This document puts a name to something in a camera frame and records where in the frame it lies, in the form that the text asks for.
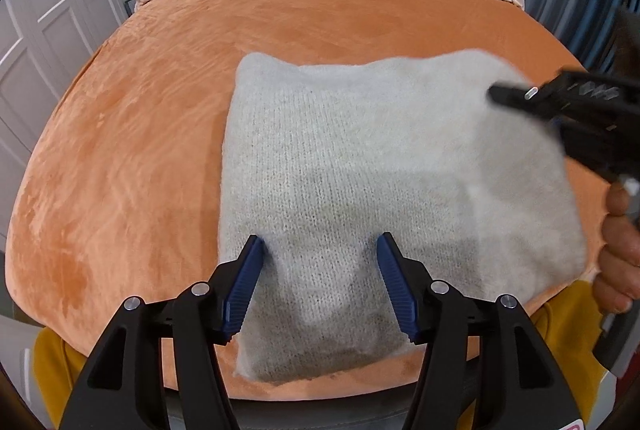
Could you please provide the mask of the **person's right hand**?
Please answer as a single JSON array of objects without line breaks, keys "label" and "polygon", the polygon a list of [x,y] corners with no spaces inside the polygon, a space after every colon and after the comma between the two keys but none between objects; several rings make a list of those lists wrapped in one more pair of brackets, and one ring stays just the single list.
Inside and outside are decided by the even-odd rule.
[{"label": "person's right hand", "polygon": [[605,198],[608,214],[602,223],[604,246],[597,258],[598,272],[592,294],[602,314],[630,310],[640,295],[639,231],[626,216],[630,197],[620,183],[613,184]]}]

